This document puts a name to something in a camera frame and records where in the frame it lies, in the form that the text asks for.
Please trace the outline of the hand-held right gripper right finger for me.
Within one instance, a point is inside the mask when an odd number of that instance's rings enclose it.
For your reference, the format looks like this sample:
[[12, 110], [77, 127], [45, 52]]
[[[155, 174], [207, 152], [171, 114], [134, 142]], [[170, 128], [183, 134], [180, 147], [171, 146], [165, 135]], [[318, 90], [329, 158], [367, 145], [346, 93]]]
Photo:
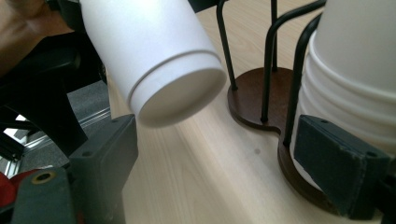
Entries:
[[393, 219], [390, 156], [321, 118], [299, 118], [293, 158], [327, 196], [337, 213], [370, 220], [377, 210]]

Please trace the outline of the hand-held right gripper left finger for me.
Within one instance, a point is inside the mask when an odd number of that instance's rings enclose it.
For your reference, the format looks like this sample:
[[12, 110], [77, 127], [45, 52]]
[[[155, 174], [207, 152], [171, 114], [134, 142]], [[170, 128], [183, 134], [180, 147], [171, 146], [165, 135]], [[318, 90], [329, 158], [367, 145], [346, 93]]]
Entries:
[[138, 157], [133, 115], [111, 120], [69, 165], [26, 176], [10, 224], [125, 224], [122, 189]]

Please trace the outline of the single white paper cup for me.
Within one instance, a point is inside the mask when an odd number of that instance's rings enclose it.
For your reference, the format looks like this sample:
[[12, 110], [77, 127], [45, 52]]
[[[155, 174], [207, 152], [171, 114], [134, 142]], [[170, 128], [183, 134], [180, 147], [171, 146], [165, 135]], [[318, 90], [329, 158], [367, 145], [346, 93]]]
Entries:
[[188, 0], [80, 0], [86, 32], [122, 101], [148, 127], [209, 104], [227, 77]]

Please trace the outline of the stack of white paper cups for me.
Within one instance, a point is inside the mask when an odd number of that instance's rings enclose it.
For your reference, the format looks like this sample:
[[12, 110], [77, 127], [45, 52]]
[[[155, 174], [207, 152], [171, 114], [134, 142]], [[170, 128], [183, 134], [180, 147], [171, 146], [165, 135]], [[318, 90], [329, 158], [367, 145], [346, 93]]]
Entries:
[[327, 0], [296, 115], [326, 119], [396, 159], [396, 0]]

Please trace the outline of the brown wire cup holder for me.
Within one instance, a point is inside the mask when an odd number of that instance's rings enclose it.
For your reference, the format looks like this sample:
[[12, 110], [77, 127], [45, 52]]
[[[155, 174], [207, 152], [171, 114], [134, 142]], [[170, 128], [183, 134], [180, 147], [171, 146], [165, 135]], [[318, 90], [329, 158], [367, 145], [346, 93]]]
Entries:
[[225, 0], [219, 0], [217, 19], [231, 82], [227, 99], [232, 117], [249, 127], [277, 133], [279, 136], [277, 161], [290, 186], [318, 208], [334, 214], [335, 207], [324, 193], [308, 184], [297, 172], [290, 153], [293, 116], [296, 114], [298, 98], [297, 85], [300, 83], [307, 44], [318, 26], [320, 16], [316, 16], [302, 31], [294, 51], [293, 67], [287, 69], [277, 65], [278, 29], [288, 21], [324, 7], [326, 0], [314, 0], [282, 16], [277, 15], [277, 0], [271, 0], [272, 23], [265, 37], [263, 67], [247, 71], [239, 77], [233, 73], [231, 53], [222, 18], [224, 3]]

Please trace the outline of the red rounded object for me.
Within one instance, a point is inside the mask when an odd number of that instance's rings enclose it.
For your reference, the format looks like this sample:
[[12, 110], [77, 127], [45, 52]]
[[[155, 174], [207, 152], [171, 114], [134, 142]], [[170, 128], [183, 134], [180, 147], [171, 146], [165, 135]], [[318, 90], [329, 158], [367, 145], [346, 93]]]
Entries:
[[22, 180], [35, 172], [37, 169], [14, 175], [11, 178], [0, 172], [0, 207], [13, 203]]

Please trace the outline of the metal floor rail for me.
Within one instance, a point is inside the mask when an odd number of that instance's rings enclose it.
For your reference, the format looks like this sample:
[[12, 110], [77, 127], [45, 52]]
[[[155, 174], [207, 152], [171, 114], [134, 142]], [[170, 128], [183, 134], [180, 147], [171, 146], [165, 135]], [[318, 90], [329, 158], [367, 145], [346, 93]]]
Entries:
[[[91, 136], [110, 118], [110, 109], [107, 107], [85, 116], [78, 122], [85, 134]], [[29, 135], [26, 131], [7, 128], [4, 134], [24, 146], [19, 160], [9, 161], [0, 156], [0, 172], [8, 177], [33, 168], [62, 166], [68, 162], [62, 151], [42, 132]]]

